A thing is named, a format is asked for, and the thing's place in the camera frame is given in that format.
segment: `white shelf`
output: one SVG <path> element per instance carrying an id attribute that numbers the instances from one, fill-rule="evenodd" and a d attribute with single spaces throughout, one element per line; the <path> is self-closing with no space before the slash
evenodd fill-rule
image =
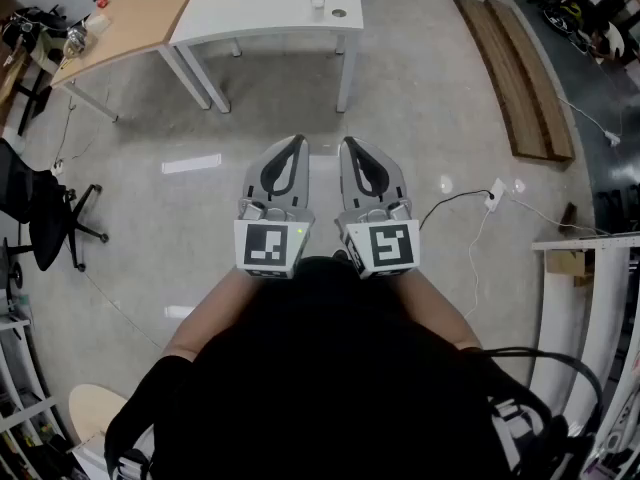
<path id="1" fill-rule="evenodd" d="M 16 478 L 16 475 L 13 474 L 13 471 L 11 471 L 9 464 L 7 464 L 6 461 L 2 458 L 2 455 L 0 455 L 0 464 L 2 464 L 2 468 L 7 472 L 7 475 L 9 475 L 13 480 L 18 480 Z"/>
<path id="2" fill-rule="evenodd" d="M 35 445 L 41 445 L 42 440 L 40 439 L 38 431 L 31 421 L 31 418 L 42 413 L 44 414 L 47 421 L 51 424 L 54 431 L 59 435 L 63 434 L 60 426 L 58 425 L 58 422 L 53 415 L 53 412 L 51 411 L 51 408 L 55 405 L 56 401 L 52 397 L 47 398 L 45 396 L 44 390 L 42 389 L 42 385 L 40 384 L 38 374 L 33 364 L 33 359 L 31 358 L 31 353 L 29 352 L 29 345 L 27 344 L 27 336 L 24 328 L 30 323 L 31 322 L 28 319 L 17 318 L 14 315 L 0 316 L 0 332 L 12 330 L 13 333 L 16 334 L 18 355 L 20 357 L 20 362 L 26 371 L 29 388 L 31 392 L 40 399 L 40 401 L 36 404 L 28 407 L 24 406 L 15 383 L 13 382 L 11 371 L 9 370 L 9 365 L 7 364 L 6 356 L 4 354 L 4 349 L 2 347 L 2 344 L 0 344 L 0 377 L 2 378 L 2 383 L 6 387 L 9 398 L 18 409 L 17 412 L 6 418 L 0 416 L 0 433 L 6 432 L 7 436 L 13 443 L 14 448 L 26 465 L 29 474 L 33 478 L 39 479 L 40 476 L 38 475 L 33 465 L 29 462 L 29 459 L 27 459 L 27 456 L 22 450 L 20 443 L 13 435 L 11 429 L 17 425 L 24 425 L 27 428 L 28 435 L 32 439 L 33 443 Z M 9 473 L 15 478 L 13 473 L 8 468 L 5 467 L 5 469 L 7 469 L 7 471 L 9 471 Z"/>
<path id="3" fill-rule="evenodd" d="M 18 440 L 13 435 L 13 432 L 11 432 L 10 430 L 7 430 L 7 435 L 9 436 L 9 439 L 11 440 L 11 442 L 13 443 L 13 446 L 15 447 L 16 451 L 18 452 L 18 455 L 20 455 L 20 457 L 22 458 L 22 461 L 27 466 L 27 470 L 29 471 L 29 474 L 33 478 L 35 478 L 36 480 L 39 480 L 40 476 L 36 472 L 35 468 L 31 464 L 31 462 L 29 462 L 29 459 L 27 459 L 27 456 L 22 451 L 22 448 L 20 447 L 20 443 L 18 443 Z"/>
<path id="4" fill-rule="evenodd" d="M 2 348 L 2 344 L 0 343 L 0 374 L 2 375 L 2 381 L 7 388 L 7 392 L 9 394 L 9 398 L 13 402 L 20 411 L 24 411 L 24 405 L 22 400 L 20 399 L 20 395 L 18 394 L 18 390 L 16 389 L 15 384 L 13 383 L 13 378 L 11 377 L 11 372 L 9 371 L 9 365 L 7 364 L 7 359 L 4 355 L 4 350 Z M 42 441 L 40 440 L 40 436 L 36 431 L 36 428 L 33 426 L 31 420 L 25 420 L 25 425 L 29 434 L 31 434 L 31 439 L 36 445 L 41 445 Z"/>
<path id="5" fill-rule="evenodd" d="M 551 274 L 545 269 L 539 350 L 573 357 L 580 352 L 586 290 L 574 288 L 573 279 L 573 276 Z M 561 414 L 573 379 L 573 371 L 568 366 L 552 359 L 537 359 L 530 389 L 553 414 Z"/>
<path id="6" fill-rule="evenodd" d="M 628 233 L 581 240 L 534 242 L 531 245 L 531 249 L 534 251 L 547 251 L 551 249 L 629 249 L 631 247 L 640 247 L 640 233 Z"/>
<path id="7" fill-rule="evenodd" d="M 629 283 L 629 249 L 596 249 L 593 300 L 581 360 L 604 386 L 620 338 Z M 587 422 L 596 398 L 589 381 L 575 377 L 564 416 L 571 434 Z"/>
<path id="8" fill-rule="evenodd" d="M 594 443 L 594 450 L 599 450 L 605 439 L 609 435 L 611 428 L 615 424 L 618 419 L 618 415 L 624 404 L 627 402 L 627 399 L 631 395 L 631 392 L 637 387 L 635 379 L 632 377 L 632 370 L 634 367 L 634 363 L 636 360 L 636 356 L 640 351 L 640 297 L 638 297 L 638 303 L 636 304 L 636 312 L 635 312 L 635 320 L 633 331 L 631 333 L 631 339 L 629 340 L 629 349 L 627 351 L 627 356 L 624 361 L 624 366 L 622 367 L 622 373 L 620 374 L 620 381 L 618 382 L 618 386 L 616 391 L 611 399 L 611 404 L 609 405 L 609 409 L 602 420 L 602 425 L 598 429 L 598 433 L 596 434 L 596 439 Z"/>

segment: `office chair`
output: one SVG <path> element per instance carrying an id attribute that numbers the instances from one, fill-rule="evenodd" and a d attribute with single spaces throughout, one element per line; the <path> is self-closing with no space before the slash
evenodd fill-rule
<path id="1" fill-rule="evenodd" d="M 100 185 L 90 185 L 75 207 L 71 202 L 76 192 L 60 185 L 50 171 L 29 168 L 9 146 L 0 139 L 0 211 L 22 224 L 29 224 L 31 245 L 8 248 L 8 257 L 33 251 L 40 270 L 47 270 L 56 259 L 64 239 L 69 237 L 69 249 L 74 268 L 85 271 L 76 255 L 76 230 L 109 241 L 106 233 L 98 233 L 78 222 L 78 217 L 92 191 L 102 192 Z"/>

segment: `tiled floor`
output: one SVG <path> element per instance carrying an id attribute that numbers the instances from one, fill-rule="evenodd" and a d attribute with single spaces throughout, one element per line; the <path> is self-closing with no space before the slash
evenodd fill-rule
<path id="1" fill-rule="evenodd" d="M 311 143 L 310 207 L 317 221 L 306 254 L 338 247 L 341 139 L 355 135 L 382 147 L 404 170 L 414 215 L 453 193 L 490 188 L 496 176 L 518 197 L 559 218 L 567 201 L 592 220 L 588 175 L 579 142 L 564 172 L 511 156 L 491 82 L 452 0 L 363 0 L 365 33 L 346 114 L 335 98 L 340 58 L 334 38 L 244 40 L 233 58 L 226 44 L 203 49 L 233 110 L 200 110 L 156 54 L 126 59 L 78 80 L 120 114 L 111 124 L 54 91 L 30 126 L 23 158 L 51 167 L 62 144 L 63 183 L 104 192 L 85 222 L 111 236 L 81 237 L 86 275 L 66 248 L 47 272 L 30 255 L 20 261 L 35 319 L 35 345 L 50 390 L 66 399 L 79 383 L 125 396 L 156 360 L 178 322 L 169 305 L 192 306 L 234 262 L 232 221 L 249 162 L 275 141 L 304 133 Z M 216 168 L 162 174 L 162 163 L 221 154 Z M 422 231 L 422 270 L 463 312 L 474 304 L 467 248 L 484 216 L 482 197 L 440 207 Z M 469 317 L 486 346 L 533 345 L 541 300 L 533 240 L 554 226 L 511 201 L 487 219 L 474 250 L 479 306 Z M 25 242 L 28 235 L 23 229 Z M 526 381 L 527 363 L 507 365 Z"/>

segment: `desk leg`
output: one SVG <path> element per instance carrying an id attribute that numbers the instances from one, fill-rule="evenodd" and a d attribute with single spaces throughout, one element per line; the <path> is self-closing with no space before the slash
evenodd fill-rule
<path id="1" fill-rule="evenodd" d="M 160 52 L 160 55 L 162 55 L 162 58 L 167 61 L 167 64 L 169 64 L 169 67 L 173 70 L 176 76 L 187 88 L 187 91 L 189 91 L 191 96 L 193 96 L 193 99 L 196 100 L 198 105 L 200 105 L 203 110 L 211 108 L 211 100 L 209 99 L 209 96 L 207 96 L 207 93 L 184 63 L 184 60 L 180 57 L 176 49 L 173 46 L 163 44 L 158 46 L 158 51 Z"/>
<path id="2" fill-rule="evenodd" d="M 347 98 L 349 98 L 349 88 L 351 87 L 353 71 L 356 67 L 359 42 L 360 33 L 346 34 L 342 59 L 342 78 L 340 79 L 340 91 L 338 92 L 338 104 L 336 105 L 336 111 L 338 112 L 344 112 L 347 109 Z"/>
<path id="3" fill-rule="evenodd" d="M 69 94 L 71 94 L 71 96 L 79 98 L 85 105 L 91 107 L 96 112 L 100 112 L 103 116 L 108 117 L 112 122 L 115 123 L 118 120 L 118 114 L 94 100 L 86 92 L 78 89 L 74 83 L 67 82 L 66 84 L 61 86 L 61 89 L 67 91 Z"/>
<path id="4" fill-rule="evenodd" d="M 200 80 L 205 90 L 209 93 L 209 96 L 213 99 L 213 102 L 218 107 L 218 110 L 223 114 L 231 112 L 231 105 L 229 104 L 229 100 L 223 94 L 222 89 L 218 87 L 218 84 L 212 82 L 211 79 L 207 76 L 206 67 L 202 63 L 196 54 L 193 53 L 193 50 L 188 46 L 178 46 L 178 50 L 184 57 L 184 60 L 187 61 L 189 67 L 193 70 L 194 74 Z"/>
<path id="5" fill-rule="evenodd" d="M 235 37 L 231 40 L 231 54 L 234 57 L 240 57 L 240 55 L 242 55 L 242 50 L 240 49 L 240 43 Z"/>
<path id="6" fill-rule="evenodd" d="M 336 41 L 336 55 L 342 55 L 344 53 L 344 34 L 338 35 L 338 40 Z"/>

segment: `chair wheel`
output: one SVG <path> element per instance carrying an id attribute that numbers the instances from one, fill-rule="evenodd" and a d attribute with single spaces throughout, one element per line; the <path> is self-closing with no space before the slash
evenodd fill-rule
<path id="1" fill-rule="evenodd" d="M 11 267 L 11 273 L 9 274 L 9 278 L 13 279 L 13 282 L 16 283 L 18 290 L 22 289 L 22 267 L 20 267 L 20 263 L 16 262 Z"/>

